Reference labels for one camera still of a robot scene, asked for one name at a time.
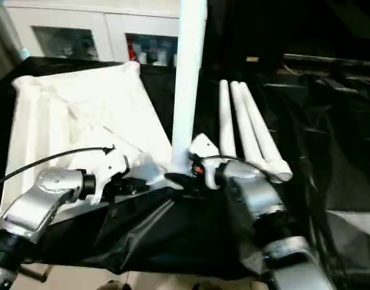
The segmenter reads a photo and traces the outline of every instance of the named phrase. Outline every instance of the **white pvc pipe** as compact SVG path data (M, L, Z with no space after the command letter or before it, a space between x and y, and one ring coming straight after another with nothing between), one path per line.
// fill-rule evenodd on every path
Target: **white pvc pipe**
M236 156L235 137L231 105L229 100L228 82L220 81L219 90L219 117L220 117L220 151L223 155Z
M270 131L253 99L246 83L240 83L241 94L247 108L248 116L255 132L262 156L268 164L268 170L283 181L288 181L293 176L287 162L283 160L275 145Z
M258 167L264 168L265 161L259 150L255 133L251 125L250 117L245 108L244 99L238 82L231 83L232 98L235 104L236 117L241 138L241 144L244 151L245 160L255 163Z
M190 170L188 150L192 143L206 19L206 0L181 0L172 138L172 163L181 172Z

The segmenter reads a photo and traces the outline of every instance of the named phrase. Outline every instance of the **vertical white pipe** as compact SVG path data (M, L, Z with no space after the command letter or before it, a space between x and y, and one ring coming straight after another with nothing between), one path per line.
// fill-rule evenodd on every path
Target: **vertical white pipe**
M228 82L226 80L220 81L219 116L220 116L220 151L223 155L236 156L231 104L229 101Z
M181 0L177 75L172 138L172 163L188 172L188 149L192 143L198 73L203 55L207 19L206 0Z

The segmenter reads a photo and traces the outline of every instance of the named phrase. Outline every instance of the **cabinet door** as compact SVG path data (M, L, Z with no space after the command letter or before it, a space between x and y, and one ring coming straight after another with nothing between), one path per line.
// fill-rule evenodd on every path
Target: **cabinet door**
M31 56L113 60L103 13L9 7Z
M106 20L116 61L164 66L177 62L178 18L107 14Z

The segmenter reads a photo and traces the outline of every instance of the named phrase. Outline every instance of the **white cloth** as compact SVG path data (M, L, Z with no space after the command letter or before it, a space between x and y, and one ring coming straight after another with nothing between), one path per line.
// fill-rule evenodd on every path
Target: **white cloth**
M23 76L18 92L6 174L70 149L114 144L136 165L141 153L169 164L171 146L139 78L139 64L56 74ZM78 153L42 164L5 183L0 213L28 190L46 167L91 171L102 152Z

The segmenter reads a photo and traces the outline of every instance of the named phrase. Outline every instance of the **black plastic sheet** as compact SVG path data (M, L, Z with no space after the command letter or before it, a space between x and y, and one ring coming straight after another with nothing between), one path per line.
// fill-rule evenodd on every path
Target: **black plastic sheet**
M11 119L14 90L8 84L14 77L105 65L110 64L30 58L0 84L0 109L8 107L4 116ZM171 138L174 73L142 67L141 79ZM193 132L205 133L215 144L219 138L218 79L200 77ZM308 76L236 80L248 83L294 173L277 190L304 235L319 250L327 273L339 289L347 286L344 270L352 289L370 289L370 83L340 75L334 79L356 91L339 91L326 79ZM0 124L5 151L7 127L8 122ZM234 130L241 154L236 125ZM3 151L0 146L0 175ZM245 239L235 233L232 221L239 217L228 210L228 200L224 192L192 197L166 188L115 209L105 207L51 226L32 258L115 273L135 270L223 279L255 275L255 269L244 265L259 249L252 248L249 230ZM247 252L240 249L246 239Z

